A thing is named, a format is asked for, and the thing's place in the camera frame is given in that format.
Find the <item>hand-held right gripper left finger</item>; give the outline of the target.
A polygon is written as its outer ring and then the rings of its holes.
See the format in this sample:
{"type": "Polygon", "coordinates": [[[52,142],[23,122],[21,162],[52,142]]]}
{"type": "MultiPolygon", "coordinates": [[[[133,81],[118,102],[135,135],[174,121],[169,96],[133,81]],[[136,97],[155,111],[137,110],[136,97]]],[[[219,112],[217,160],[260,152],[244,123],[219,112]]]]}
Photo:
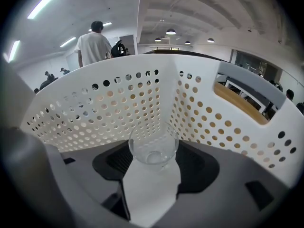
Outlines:
{"type": "Polygon", "coordinates": [[[92,202],[110,216],[131,219],[123,178],[133,156],[126,141],[66,153],[48,145],[46,151],[65,195],[76,197],[84,208],[92,202]]]}

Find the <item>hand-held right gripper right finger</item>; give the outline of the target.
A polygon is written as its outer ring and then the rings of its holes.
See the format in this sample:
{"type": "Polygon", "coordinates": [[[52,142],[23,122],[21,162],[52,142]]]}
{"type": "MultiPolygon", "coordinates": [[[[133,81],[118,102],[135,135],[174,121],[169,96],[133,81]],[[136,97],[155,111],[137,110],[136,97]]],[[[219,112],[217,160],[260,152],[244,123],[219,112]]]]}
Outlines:
{"type": "Polygon", "coordinates": [[[180,141],[176,201],[158,228],[255,228],[289,188],[251,158],[230,150],[180,141]]]}

